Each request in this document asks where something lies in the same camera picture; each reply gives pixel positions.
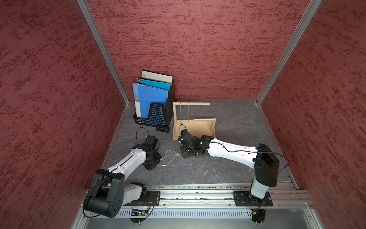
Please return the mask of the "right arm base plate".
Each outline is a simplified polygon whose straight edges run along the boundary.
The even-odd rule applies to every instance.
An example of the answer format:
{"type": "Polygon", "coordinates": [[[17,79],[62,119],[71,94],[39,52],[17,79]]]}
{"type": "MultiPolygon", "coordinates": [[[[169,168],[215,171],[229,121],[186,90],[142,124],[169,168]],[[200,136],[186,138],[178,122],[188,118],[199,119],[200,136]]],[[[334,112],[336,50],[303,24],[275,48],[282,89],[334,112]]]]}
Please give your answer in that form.
{"type": "Polygon", "coordinates": [[[263,199],[251,196],[249,191],[233,192],[236,207],[272,207],[273,202],[270,193],[267,191],[263,199]]]}

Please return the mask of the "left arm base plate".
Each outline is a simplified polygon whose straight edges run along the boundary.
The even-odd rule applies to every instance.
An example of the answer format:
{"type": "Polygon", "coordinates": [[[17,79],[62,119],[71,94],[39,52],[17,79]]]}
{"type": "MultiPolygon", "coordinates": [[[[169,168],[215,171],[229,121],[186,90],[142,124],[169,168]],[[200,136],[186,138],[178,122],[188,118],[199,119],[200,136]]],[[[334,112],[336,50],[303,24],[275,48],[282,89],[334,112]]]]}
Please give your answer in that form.
{"type": "Polygon", "coordinates": [[[145,207],[152,207],[152,206],[159,206],[160,204],[160,191],[150,191],[148,190],[146,195],[143,198],[138,200],[131,201],[124,206],[145,206],[145,207]]]}

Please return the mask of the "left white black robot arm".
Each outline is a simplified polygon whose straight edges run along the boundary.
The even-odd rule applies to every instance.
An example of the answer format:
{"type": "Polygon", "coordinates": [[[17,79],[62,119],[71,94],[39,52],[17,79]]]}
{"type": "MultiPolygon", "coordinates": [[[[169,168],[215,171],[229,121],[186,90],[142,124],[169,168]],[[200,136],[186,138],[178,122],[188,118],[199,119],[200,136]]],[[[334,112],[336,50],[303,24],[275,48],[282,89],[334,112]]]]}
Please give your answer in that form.
{"type": "Polygon", "coordinates": [[[125,181],[140,165],[152,170],[160,163],[159,146],[159,140],[148,135],[144,143],[135,145],[116,165],[97,170],[83,201],[84,216],[89,218],[86,213],[90,212],[95,214],[93,217],[114,218],[127,204],[151,207],[146,185],[138,182],[126,185],[125,181]]]}

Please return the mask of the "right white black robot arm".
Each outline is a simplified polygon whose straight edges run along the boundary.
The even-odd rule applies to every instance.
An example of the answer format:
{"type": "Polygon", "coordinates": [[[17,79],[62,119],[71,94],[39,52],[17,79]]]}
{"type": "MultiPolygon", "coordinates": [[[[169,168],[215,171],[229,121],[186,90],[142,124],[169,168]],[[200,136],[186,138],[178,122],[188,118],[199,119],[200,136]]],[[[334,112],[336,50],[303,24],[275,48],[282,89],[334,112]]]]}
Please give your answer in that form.
{"type": "Polygon", "coordinates": [[[255,179],[248,194],[249,198],[263,200],[268,189],[277,185],[280,161],[265,144],[259,144],[257,147],[240,146],[208,135],[198,138],[186,129],[181,131],[177,141],[182,144],[181,154],[184,158],[220,157],[253,169],[255,179]]]}

